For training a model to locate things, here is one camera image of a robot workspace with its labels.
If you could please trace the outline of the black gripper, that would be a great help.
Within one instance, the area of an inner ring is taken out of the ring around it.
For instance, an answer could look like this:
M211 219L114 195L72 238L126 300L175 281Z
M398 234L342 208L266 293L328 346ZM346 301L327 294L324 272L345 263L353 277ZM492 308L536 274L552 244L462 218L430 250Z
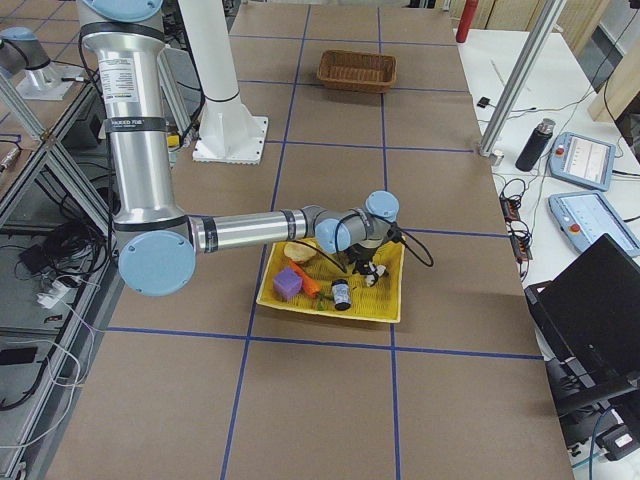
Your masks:
M361 244L354 244L347 248L345 253L348 264L353 266L353 273L373 275L377 272L377 265L373 262L377 248L368 248Z

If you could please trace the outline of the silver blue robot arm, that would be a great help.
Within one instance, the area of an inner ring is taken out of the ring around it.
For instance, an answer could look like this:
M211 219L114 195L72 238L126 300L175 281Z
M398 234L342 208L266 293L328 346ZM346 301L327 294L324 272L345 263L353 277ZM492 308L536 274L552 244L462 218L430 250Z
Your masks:
M16 90L25 100L62 101L75 80L51 60L32 30L10 27L1 31L1 75L11 80L21 72L25 78Z
M179 9L205 98L195 158L258 163L268 121L241 100L221 3L183 1ZM200 253L305 238L327 253L347 253L360 273L373 272L376 251L398 239L399 203L388 192L373 192L346 212L311 205L236 216L185 213L174 198L161 98L161 3L81 1L77 10L80 45L98 60L121 202L113 220L118 269L129 288L169 295L189 282Z

